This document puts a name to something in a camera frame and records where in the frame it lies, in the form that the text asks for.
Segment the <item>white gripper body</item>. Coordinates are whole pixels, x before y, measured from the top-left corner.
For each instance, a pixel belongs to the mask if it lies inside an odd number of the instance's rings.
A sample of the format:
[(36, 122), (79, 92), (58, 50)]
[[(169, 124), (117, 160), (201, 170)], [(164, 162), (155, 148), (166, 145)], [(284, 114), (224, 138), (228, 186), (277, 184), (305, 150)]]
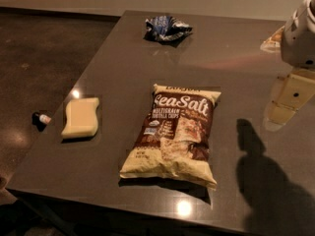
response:
[(285, 23), (282, 59), (293, 67), (315, 68), (315, 15), (311, 3), (302, 3)]

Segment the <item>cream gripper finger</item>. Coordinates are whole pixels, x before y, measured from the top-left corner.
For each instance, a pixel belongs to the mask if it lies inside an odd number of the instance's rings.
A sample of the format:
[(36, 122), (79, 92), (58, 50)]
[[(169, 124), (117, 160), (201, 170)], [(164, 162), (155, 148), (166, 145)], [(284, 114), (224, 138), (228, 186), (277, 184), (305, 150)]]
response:
[(294, 68), (286, 77), (277, 77), (265, 108), (265, 129), (281, 129), (314, 95), (314, 70)]

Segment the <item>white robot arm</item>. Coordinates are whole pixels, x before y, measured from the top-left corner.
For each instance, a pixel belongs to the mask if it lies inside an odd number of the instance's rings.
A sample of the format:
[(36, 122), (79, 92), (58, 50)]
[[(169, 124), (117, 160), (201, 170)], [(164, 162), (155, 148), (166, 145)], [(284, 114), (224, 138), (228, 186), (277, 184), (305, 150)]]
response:
[(285, 77), (277, 77), (266, 106), (264, 127), (275, 132), (315, 95), (315, 0), (304, 0), (260, 49), (279, 52), (292, 67)]

